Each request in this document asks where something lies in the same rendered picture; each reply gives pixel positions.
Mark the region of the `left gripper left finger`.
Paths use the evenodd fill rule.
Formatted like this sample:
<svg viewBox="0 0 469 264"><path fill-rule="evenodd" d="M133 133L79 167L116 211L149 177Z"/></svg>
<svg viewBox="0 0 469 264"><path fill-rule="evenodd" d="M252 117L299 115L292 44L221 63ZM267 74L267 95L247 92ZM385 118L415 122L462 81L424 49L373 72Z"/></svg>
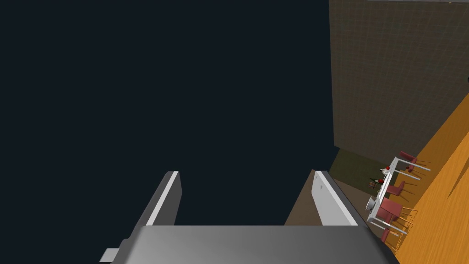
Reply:
<svg viewBox="0 0 469 264"><path fill-rule="evenodd" d="M180 173L178 171L168 171L141 214L136 226L173 226L181 196Z"/></svg>

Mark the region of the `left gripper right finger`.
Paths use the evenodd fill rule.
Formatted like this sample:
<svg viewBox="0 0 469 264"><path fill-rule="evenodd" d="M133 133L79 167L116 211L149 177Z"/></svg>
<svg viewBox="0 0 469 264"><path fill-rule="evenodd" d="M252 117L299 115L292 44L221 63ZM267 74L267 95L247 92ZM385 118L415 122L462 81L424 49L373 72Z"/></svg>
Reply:
<svg viewBox="0 0 469 264"><path fill-rule="evenodd" d="M311 195L324 226L367 226L338 184L326 171L315 171Z"/></svg>

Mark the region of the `white dining table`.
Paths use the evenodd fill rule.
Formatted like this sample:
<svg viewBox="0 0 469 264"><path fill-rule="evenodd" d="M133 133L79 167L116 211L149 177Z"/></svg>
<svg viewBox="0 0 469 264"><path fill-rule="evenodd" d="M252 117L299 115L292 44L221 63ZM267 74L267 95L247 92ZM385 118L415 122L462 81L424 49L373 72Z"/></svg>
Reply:
<svg viewBox="0 0 469 264"><path fill-rule="evenodd" d="M371 223L379 228L382 228L382 229L394 229L402 234L407 234L406 231L402 230L402 229L399 229L393 225L391 225L390 223L387 223L385 221L383 221L382 219L378 218L376 216L376 213L378 212L378 209L386 195L386 188L390 185L390 181L393 177L393 174L396 172L396 173L399 173L399 174L402 174L402 175L405 175L405 176L408 176L410 178L413 178L413 179L416 179L416 180L420 180L419 177L416 177L416 176L413 176L411 175L410 173L404 173L404 172L401 172L399 170L396 169L396 166L398 165L399 162L403 162L403 163L406 163L403 159L399 158L399 157L394 157L393 161L391 162L391 164L389 165L389 167L387 167L384 171L385 171L385 176L384 176L384 180L383 180L383 183L381 184L381 187L377 193L377 196L375 199L372 199L370 198L369 201L368 201L368 204L366 206L366 210L368 210L370 213L368 215L368 218L367 218L367 222L368 223Z"/></svg>

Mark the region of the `red chair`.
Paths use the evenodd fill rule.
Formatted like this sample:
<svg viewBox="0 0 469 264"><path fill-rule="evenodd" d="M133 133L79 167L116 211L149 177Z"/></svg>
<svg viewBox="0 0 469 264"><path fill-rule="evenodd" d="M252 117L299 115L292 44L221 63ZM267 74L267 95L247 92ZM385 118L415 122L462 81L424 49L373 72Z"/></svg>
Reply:
<svg viewBox="0 0 469 264"><path fill-rule="evenodd" d="M390 242L387 241L389 236L397 238L397 242L395 243L395 245L393 245L393 244L391 244ZM396 232L393 232L390 229L385 229L382 233L381 241L384 244L386 244L391 250L393 250L394 252L397 252L398 249L399 249L400 243L402 241L402 234L398 234Z"/></svg>
<svg viewBox="0 0 469 264"><path fill-rule="evenodd" d="M394 222L397 220L397 218L399 218L411 224L410 221L400 216L401 214L409 215L407 213L403 213L403 209L417 212L417 210L415 210L414 208L406 208L392 200L389 200L388 198L384 198L378 209L378 212L376 213L376 216L380 219L385 220L385 222L387 223Z"/></svg>
<svg viewBox="0 0 469 264"><path fill-rule="evenodd" d="M413 185L415 186L415 184L411 184L411 183L407 183L405 181L402 181L400 183L400 185L397 187L397 186L391 186L389 185L387 188L386 188L386 192L389 193L389 194L392 194L392 195L395 195L395 196L398 196L398 197L403 197L404 200L408 201L408 199L406 199L406 197L402 196L402 192L407 192L407 193L410 193L412 195L414 195L413 192L410 192L408 190L406 190L404 187L405 185Z"/></svg>
<svg viewBox="0 0 469 264"><path fill-rule="evenodd" d="M428 161L419 160L417 157L412 156L406 152L400 151L399 156L408 164L406 171L411 174L422 174L419 170L431 171L428 166Z"/></svg>

